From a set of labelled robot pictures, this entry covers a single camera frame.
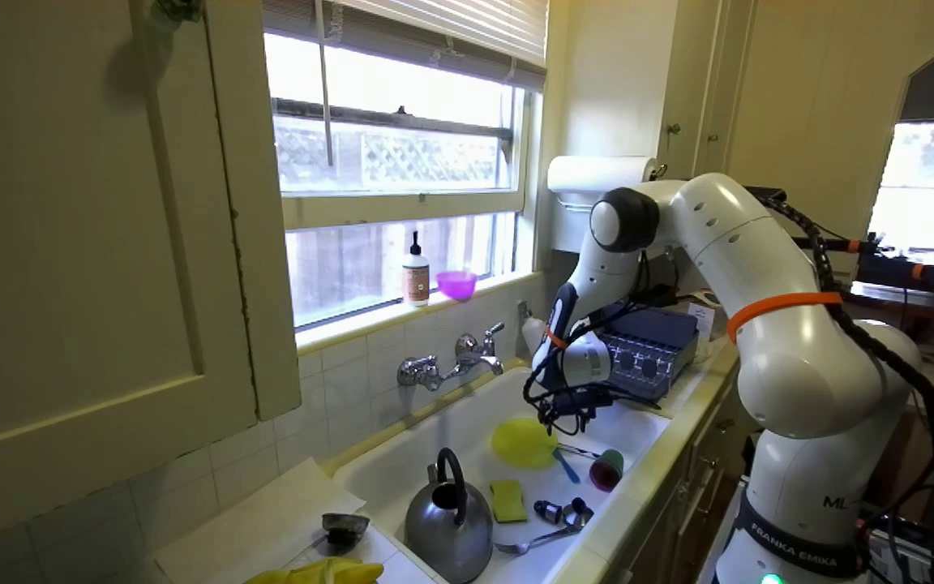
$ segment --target soap dispenser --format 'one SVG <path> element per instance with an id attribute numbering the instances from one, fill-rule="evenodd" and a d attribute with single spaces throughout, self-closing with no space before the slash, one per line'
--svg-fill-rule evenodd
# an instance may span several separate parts
<path id="1" fill-rule="evenodd" d="M 431 269 L 428 269 L 428 261 L 424 261 L 420 231 L 412 231 L 402 272 L 407 272 L 407 277 L 402 277 L 402 281 L 407 281 L 407 282 L 402 282 L 402 285 L 407 285 L 407 303 L 409 303 L 409 306 L 428 306 L 428 296 L 431 296 Z"/>

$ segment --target sink tap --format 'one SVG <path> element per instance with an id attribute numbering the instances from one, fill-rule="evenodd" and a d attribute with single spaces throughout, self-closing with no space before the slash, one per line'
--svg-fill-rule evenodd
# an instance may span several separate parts
<path id="1" fill-rule="evenodd" d="M 458 366 L 452 371 L 452 376 L 464 376 L 473 366 L 490 366 L 501 376 L 503 364 L 495 358 L 495 336 L 503 329 L 506 326 L 495 323 L 490 332 L 485 332 L 479 340 L 473 336 L 458 338 L 458 349 L 454 349 Z"/>
<path id="2" fill-rule="evenodd" d="M 412 390 L 412 388 L 424 388 L 428 392 L 437 392 L 444 382 L 441 371 L 437 371 L 437 358 L 424 354 L 424 358 L 407 358 L 398 364 L 398 388 Z"/>

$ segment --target yellow sponge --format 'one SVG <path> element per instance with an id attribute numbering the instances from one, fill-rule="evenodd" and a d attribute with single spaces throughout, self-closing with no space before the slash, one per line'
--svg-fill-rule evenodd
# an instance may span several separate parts
<path id="1" fill-rule="evenodd" d="M 492 480 L 492 524 L 528 524 L 526 491 L 519 480 Z"/>

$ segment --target yellow cloth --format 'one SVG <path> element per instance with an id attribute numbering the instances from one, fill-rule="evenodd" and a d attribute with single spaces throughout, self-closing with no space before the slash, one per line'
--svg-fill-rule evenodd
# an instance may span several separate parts
<path id="1" fill-rule="evenodd" d="M 383 566 L 364 566 L 351 558 L 326 558 L 295 573 L 264 573 L 246 584 L 378 584 Z"/>

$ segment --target countertop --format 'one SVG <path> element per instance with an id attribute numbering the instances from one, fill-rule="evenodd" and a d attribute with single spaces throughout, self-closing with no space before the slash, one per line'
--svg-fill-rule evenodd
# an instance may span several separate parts
<path id="1" fill-rule="evenodd" d="M 733 390 L 738 349 L 731 340 L 713 340 L 695 361 L 695 366 L 666 392 L 661 416 L 673 419 L 655 449 L 632 463 L 621 480 L 621 496 L 607 502 L 599 516 L 591 518 L 588 540 L 570 547 L 570 553 L 556 566 L 547 582 L 579 584 L 579 582 L 612 582 L 621 549 L 637 533 L 649 533 L 655 524 L 655 502 L 695 442 L 695 433 L 711 416 L 725 390 Z"/>

